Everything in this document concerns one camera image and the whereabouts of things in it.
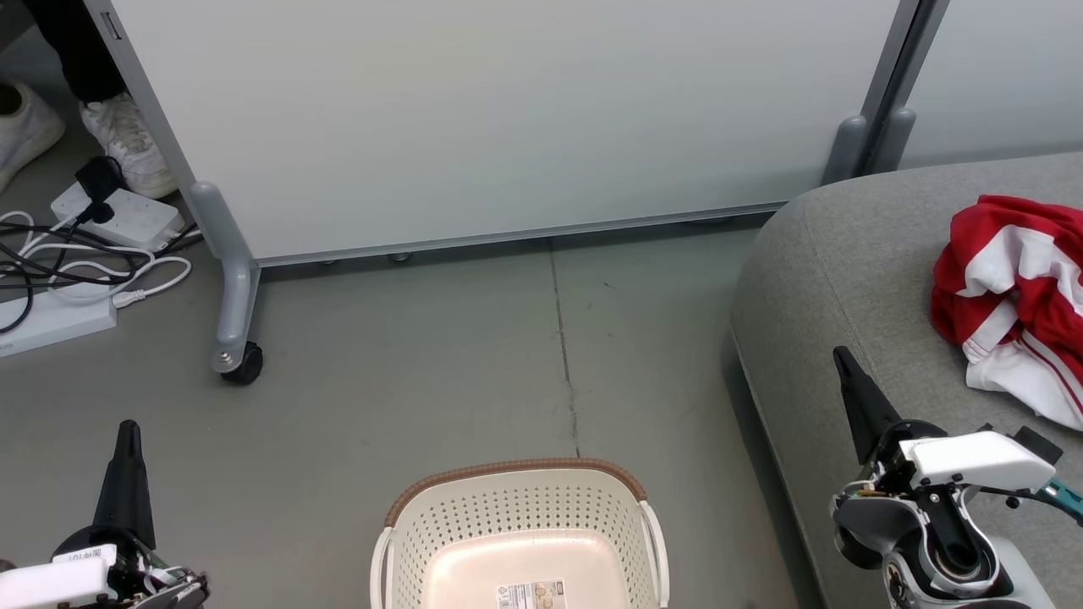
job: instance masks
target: basket handle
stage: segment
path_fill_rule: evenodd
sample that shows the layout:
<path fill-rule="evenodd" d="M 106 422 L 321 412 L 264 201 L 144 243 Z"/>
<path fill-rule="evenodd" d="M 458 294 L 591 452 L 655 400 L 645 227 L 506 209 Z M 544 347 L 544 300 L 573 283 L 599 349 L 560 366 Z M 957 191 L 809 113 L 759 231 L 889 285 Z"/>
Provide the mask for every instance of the basket handle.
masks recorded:
<path fill-rule="evenodd" d="M 658 572 L 658 607 L 665 609 L 669 607 L 669 555 L 666 554 L 666 540 L 662 536 L 662 524 L 658 522 L 658 517 L 654 514 L 654 508 L 651 507 L 645 501 L 639 502 L 639 505 L 643 508 L 643 514 L 647 516 L 647 523 L 651 528 L 651 545 L 654 552 L 654 563 L 651 567 L 656 567 Z"/>
<path fill-rule="evenodd" d="M 368 605 L 371 609 L 383 609 L 383 585 L 380 583 L 380 572 L 383 570 L 383 560 L 388 556 L 388 546 L 391 544 L 391 527 L 384 528 L 380 537 L 376 540 L 373 563 L 368 568 Z"/>

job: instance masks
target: laundry basket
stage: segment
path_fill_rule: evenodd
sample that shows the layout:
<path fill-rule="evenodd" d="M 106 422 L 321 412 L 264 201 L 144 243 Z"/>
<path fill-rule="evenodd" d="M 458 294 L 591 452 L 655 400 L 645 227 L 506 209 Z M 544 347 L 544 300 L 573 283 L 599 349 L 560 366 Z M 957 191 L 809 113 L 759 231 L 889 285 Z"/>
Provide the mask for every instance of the laundry basket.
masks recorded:
<path fill-rule="evenodd" d="M 373 609 L 658 609 L 666 545 L 643 488 L 599 459 L 439 474 L 395 501 L 373 553 Z"/>

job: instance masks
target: concrete floor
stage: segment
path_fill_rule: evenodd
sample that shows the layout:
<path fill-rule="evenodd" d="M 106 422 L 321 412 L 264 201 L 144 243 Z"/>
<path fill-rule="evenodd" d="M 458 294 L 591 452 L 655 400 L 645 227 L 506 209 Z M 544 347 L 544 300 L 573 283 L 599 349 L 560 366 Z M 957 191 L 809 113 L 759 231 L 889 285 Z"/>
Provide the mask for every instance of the concrete floor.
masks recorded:
<path fill-rule="evenodd" d="M 49 219 L 100 154 L 50 62 L 34 31 L 0 54 L 0 75 L 71 122 L 0 212 Z M 118 327 L 0 359 L 0 556 L 48 560 L 89 523 L 117 424 L 134 418 L 159 554 L 208 571 L 211 607 L 364 607 L 371 547 L 410 483 L 574 455 L 648 490 L 674 607 L 813 607 L 767 449 L 722 377 L 757 225 L 272 269 L 252 331 L 266 364 L 247 388 L 206 365 L 221 272 L 194 248 L 193 274 Z"/>

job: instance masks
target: whiteboard leg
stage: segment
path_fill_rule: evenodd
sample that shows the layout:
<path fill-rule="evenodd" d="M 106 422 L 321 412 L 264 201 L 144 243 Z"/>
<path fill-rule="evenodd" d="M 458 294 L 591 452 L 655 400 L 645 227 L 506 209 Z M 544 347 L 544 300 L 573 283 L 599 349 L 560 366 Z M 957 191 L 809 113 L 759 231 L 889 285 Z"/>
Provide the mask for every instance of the whiteboard leg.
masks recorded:
<path fill-rule="evenodd" d="M 222 260 L 222 310 L 210 359 L 210 367 L 218 373 L 232 372 L 244 361 L 256 288 L 260 285 L 260 270 L 249 260 Z"/>
<path fill-rule="evenodd" d="M 230 373 L 244 363 L 260 269 L 248 251 L 248 245 L 218 186 L 210 182 L 196 182 L 190 194 L 203 211 L 199 229 L 217 245 L 214 255 L 222 261 L 222 278 L 225 282 L 210 367 L 218 373 Z"/>

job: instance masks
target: white sneaker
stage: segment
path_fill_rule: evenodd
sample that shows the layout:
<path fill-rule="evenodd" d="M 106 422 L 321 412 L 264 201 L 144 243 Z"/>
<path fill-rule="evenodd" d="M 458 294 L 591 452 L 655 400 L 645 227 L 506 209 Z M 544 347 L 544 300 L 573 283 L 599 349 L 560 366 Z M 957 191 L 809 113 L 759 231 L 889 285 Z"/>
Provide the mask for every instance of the white sneaker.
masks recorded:
<path fill-rule="evenodd" d="M 9 82 L 23 98 L 14 114 L 0 115 L 0 192 L 19 169 L 64 135 L 64 121 L 29 87 Z"/>
<path fill-rule="evenodd" d="M 79 109 L 90 134 L 120 164 L 129 190 L 147 198 L 161 198 L 177 190 L 173 173 L 128 93 Z"/>

